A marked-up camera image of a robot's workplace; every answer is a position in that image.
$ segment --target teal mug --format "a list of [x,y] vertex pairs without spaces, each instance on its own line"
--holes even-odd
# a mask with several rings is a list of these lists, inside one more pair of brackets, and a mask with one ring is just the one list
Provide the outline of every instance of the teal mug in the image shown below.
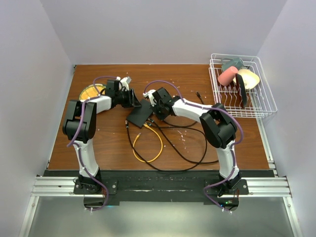
[[241,69],[244,64],[243,64],[243,60],[241,58],[223,58],[222,59],[222,70],[223,72],[225,70],[227,70],[228,68],[230,68],[231,66],[234,66],[235,68],[237,68],[238,70]]

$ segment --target robotic arm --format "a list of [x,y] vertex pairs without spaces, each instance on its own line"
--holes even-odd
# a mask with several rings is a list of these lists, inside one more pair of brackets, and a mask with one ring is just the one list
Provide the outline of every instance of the robotic arm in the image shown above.
[[[237,127],[226,114],[221,111],[206,110],[204,105],[190,102],[179,96],[171,97],[163,87],[158,90],[145,92],[143,96],[150,100],[152,110],[158,119],[163,120],[167,116],[183,116],[200,122],[207,140],[216,148],[220,163],[220,179],[229,177],[233,169],[233,155],[231,144],[235,142]],[[212,106],[225,110],[220,103]],[[239,169],[235,165],[232,176],[225,182],[225,186],[231,189],[241,179]]]
[[[141,106],[137,100],[134,90],[129,88],[131,78],[126,77],[120,80],[108,80],[105,89],[105,95],[99,95],[97,98],[90,100],[85,104],[84,116],[79,134],[75,139],[76,144],[81,150],[82,163],[85,165],[88,172],[101,181],[100,169],[95,160],[93,151],[93,137],[96,130],[96,115],[102,111],[110,110],[120,104],[124,108]],[[69,101],[66,117],[63,124],[63,133],[67,135],[68,140],[73,140],[75,133],[80,124],[82,115],[82,104],[84,101],[71,100]],[[100,185],[95,183],[85,169],[82,167],[79,160],[78,149],[74,145],[78,162],[79,162],[79,184],[85,186],[87,190],[93,192],[100,191]]]

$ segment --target dish rack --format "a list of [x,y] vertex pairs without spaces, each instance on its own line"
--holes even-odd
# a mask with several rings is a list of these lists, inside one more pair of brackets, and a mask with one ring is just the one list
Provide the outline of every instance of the dish rack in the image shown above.
[[[240,88],[232,82],[222,86],[217,78],[223,72],[222,63],[229,62],[227,58],[241,58],[244,66],[259,76],[260,82],[253,89],[246,90],[247,104],[242,107]],[[210,77],[215,103],[222,103],[227,112],[237,118],[264,118],[277,111],[277,106],[266,80],[260,59],[255,56],[241,56],[213,53],[210,60]]]

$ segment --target white wall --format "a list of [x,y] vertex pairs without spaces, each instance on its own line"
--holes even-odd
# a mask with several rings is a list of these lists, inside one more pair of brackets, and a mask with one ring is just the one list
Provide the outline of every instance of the white wall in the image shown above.
[[54,144],[71,63],[39,0],[0,3],[0,236],[18,236]]
[[258,54],[278,106],[265,121],[268,140],[306,237],[316,231],[315,9],[314,0],[288,0]]
[[208,63],[256,55],[286,0],[41,0],[76,64]]

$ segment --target gray floor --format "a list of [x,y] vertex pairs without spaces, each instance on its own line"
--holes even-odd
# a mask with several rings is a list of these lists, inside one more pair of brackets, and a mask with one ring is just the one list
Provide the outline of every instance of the gray floor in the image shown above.
[[292,237],[282,198],[240,199],[233,214],[214,205],[122,202],[93,212],[82,197],[41,197],[31,237]]

